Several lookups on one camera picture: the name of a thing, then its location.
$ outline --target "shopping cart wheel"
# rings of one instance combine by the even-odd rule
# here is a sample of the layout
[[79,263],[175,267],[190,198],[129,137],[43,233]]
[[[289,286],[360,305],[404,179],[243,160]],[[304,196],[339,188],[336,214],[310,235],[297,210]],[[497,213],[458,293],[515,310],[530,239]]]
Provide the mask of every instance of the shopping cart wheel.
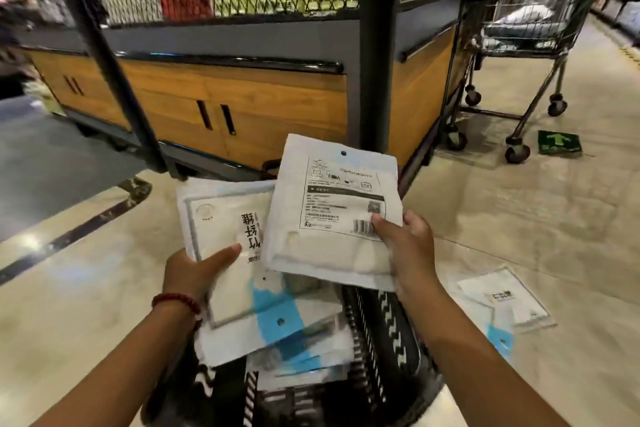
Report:
[[522,164],[531,155],[531,149],[527,145],[509,147],[504,158],[509,164]]
[[467,136],[461,131],[452,131],[447,134],[447,148],[450,150],[464,150],[467,146]]
[[470,107],[475,107],[478,103],[480,103],[480,100],[482,100],[482,95],[476,91],[475,86],[467,85],[465,87],[465,90],[467,90],[467,96],[465,97],[465,102],[467,103],[467,105],[469,105]]
[[549,97],[549,101],[551,104],[547,109],[547,113],[551,117],[557,117],[558,115],[562,115],[567,108],[567,103],[562,98],[561,94],[553,94]]

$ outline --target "shopping cart frame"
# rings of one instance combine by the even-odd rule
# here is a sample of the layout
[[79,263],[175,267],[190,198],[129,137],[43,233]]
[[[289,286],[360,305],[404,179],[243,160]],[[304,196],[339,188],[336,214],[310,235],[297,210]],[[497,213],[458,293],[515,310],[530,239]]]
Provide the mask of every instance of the shopping cart frame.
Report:
[[[500,0],[463,0],[463,4],[467,4],[467,10],[461,10],[460,24],[470,23],[471,25],[473,25],[474,22],[476,22],[477,14],[485,14],[489,9],[492,8],[490,1],[493,1],[496,4],[496,6],[494,7],[494,10],[496,10],[496,8],[498,7],[498,1]],[[466,44],[460,44],[461,50],[471,51],[472,54],[465,72],[465,90],[467,92],[467,95],[465,97],[466,105],[460,105],[461,99],[460,101],[456,102],[456,105],[452,109],[451,115],[449,117],[449,121],[445,124],[444,128],[444,140],[449,149],[460,151],[467,146],[467,136],[460,131],[458,125],[456,124],[460,112],[465,112],[470,114],[482,114],[490,117],[498,117],[517,121],[518,124],[516,125],[513,133],[505,139],[505,142],[508,146],[505,153],[505,159],[509,164],[520,164],[529,158],[529,156],[531,155],[531,149],[523,142],[525,127],[527,122],[529,121],[529,118],[533,115],[533,112],[538,107],[538,104],[542,99],[544,93],[548,90],[550,84],[554,81],[554,79],[556,79],[556,88],[554,93],[549,97],[549,106],[547,109],[547,113],[549,116],[557,117],[558,115],[562,115],[568,107],[568,104],[564,100],[564,96],[562,94],[562,85],[567,58],[570,50],[577,40],[578,35],[580,34],[584,22],[586,21],[586,17],[589,13],[589,8],[592,2],[593,0],[572,0],[571,2],[569,2],[569,5],[572,4],[570,15],[564,22],[564,27],[561,30],[560,26],[557,26],[557,31],[553,32],[551,29],[549,29],[548,34],[543,34],[543,32],[539,30],[539,34],[537,35],[537,37],[503,37],[503,39],[510,39],[512,42],[516,40],[516,44],[531,41],[552,41],[552,46],[548,49],[535,48],[535,44],[533,45],[533,47],[529,45],[530,47],[528,48],[516,47],[516,49],[506,50],[496,50],[495,48],[487,49],[487,47],[485,47],[484,45],[484,29],[487,29],[489,25],[487,25],[484,21],[481,22],[480,27],[478,27],[479,34],[476,33],[476,35],[470,38],[470,40],[467,41]],[[529,33],[535,33],[537,25],[539,25],[540,28],[542,28],[544,25],[551,26],[551,24],[547,24],[546,22],[542,23],[541,21],[540,23],[527,23],[527,27],[523,29],[523,32],[526,33],[526,31],[529,31]],[[477,105],[480,103],[482,96],[479,92],[476,91],[476,87],[473,84],[473,76],[474,71],[480,69],[482,61],[485,57],[553,60],[551,69],[549,70],[547,76],[545,77],[540,88],[531,100],[524,114],[512,114],[494,110],[486,110],[484,108],[477,108]]]

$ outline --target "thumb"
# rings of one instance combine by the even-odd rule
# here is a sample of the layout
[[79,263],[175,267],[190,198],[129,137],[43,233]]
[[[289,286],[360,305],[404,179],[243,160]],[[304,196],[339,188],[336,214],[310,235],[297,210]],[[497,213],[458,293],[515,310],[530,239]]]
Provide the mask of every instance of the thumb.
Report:
[[208,259],[198,262],[198,266],[207,270],[207,275],[213,280],[222,270],[234,263],[240,255],[242,245],[234,243],[214,253]]
[[396,223],[391,223],[390,221],[385,220],[378,213],[373,213],[371,215],[371,222],[373,223],[378,236],[389,248],[403,233],[402,227],[399,227]]

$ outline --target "shopping cart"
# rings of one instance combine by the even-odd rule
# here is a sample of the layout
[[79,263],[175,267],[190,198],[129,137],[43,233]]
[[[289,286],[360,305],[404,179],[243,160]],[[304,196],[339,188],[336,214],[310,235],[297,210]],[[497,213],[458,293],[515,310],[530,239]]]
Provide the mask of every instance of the shopping cart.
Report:
[[[462,150],[467,137],[456,125],[459,112],[489,115],[518,121],[507,137],[507,162],[520,164],[531,154],[522,136],[525,125],[540,99],[557,75],[556,91],[549,98],[548,114],[562,115],[567,102],[562,83],[567,56],[573,47],[593,0],[463,0],[460,11],[459,50],[471,52],[466,72],[465,106],[456,102],[445,125],[446,144]],[[480,69],[485,57],[551,59],[553,66],[523,115],[477,108],[481,95],[473,84],[474,70]]]

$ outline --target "circular logo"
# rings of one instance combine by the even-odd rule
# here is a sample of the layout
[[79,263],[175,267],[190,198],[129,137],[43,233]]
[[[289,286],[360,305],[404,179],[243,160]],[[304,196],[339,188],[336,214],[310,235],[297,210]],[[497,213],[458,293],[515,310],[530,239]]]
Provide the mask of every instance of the circular logo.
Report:
[[208,221],[213,218],[214,211],[212,204],[201,204],[196,208],[196,216],[203,221]]

